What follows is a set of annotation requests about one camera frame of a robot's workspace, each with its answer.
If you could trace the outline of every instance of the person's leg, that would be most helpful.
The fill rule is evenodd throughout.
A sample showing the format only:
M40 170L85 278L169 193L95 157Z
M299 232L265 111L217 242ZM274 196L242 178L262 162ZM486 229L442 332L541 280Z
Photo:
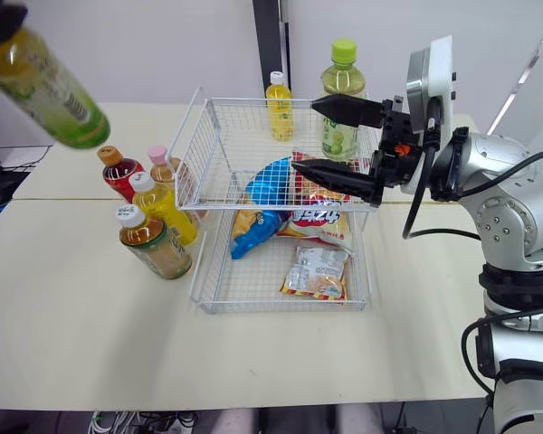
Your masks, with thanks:
M337 434L384 434L377 404L336 406Z

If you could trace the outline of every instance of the basket handle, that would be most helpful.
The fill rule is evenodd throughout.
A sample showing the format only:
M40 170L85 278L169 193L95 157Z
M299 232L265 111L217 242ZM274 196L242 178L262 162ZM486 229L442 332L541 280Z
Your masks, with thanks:
M197 89L195 89L195 92L193 92L193 97L191 98L191 102L189 102L189 105L187 106L187 111L185 112L185 115L183 116L183 119L181 119L181 123L179 124L179 128L177 129L175 135L173 136L173 140L171 140L171 146L169 147L167 151L167 165L169 166L169 169L171 169L171 173L174 175L176 173L176 169L171 165L171 156L173 156L173 151L175 150L175 146L177 144L177 140L181 136L181 133L183 133L183 130L185 128L185 125L187 123L187 119L189 118L189 115L191 114L191 110L193 106L195 105L196 101L198 100L199 94L205 99L205 91L201 86L199 86Z
M197 276L199 274L199 268L201 267L201 259L203 258L203 250L205 247L205 240L207 239L207 231L203 232L203 239L201 240L201 247L199 248L199 253L197 254L197 261L195 262L195 269L193 270L193 277L191 278L191 284L189 285L189 296L195 302L197 299L194 297L195 292L195 282L197 281Z

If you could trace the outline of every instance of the orange bottle cap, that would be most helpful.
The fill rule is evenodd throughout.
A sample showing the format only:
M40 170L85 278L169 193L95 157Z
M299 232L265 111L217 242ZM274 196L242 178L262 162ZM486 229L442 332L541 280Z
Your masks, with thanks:
M123 159L123 155L114 146L103 146L97 155L104 165L117 165Z

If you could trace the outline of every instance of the blue snack bag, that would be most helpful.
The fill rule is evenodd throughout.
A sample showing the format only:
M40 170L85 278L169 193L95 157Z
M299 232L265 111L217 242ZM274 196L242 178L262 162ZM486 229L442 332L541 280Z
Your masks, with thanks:
M288 197L290 158L285 157L265 166L245 188L245 203L284 205ZM287 211L240 210L232 230L232 259L240 259L247 251L262 244L279 231L290 217Z

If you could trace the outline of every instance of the red bottle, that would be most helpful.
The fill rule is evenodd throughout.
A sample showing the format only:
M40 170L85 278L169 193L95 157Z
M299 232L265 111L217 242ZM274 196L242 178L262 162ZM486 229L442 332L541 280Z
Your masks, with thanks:
M103 179L110 185L110 188L131 203L135 190L129 184L129 177L136 172L145 171L141 163L131 158L123 158L123 155L114 146L103 146L97 154L100 161L105 164L105 168L102 169Z

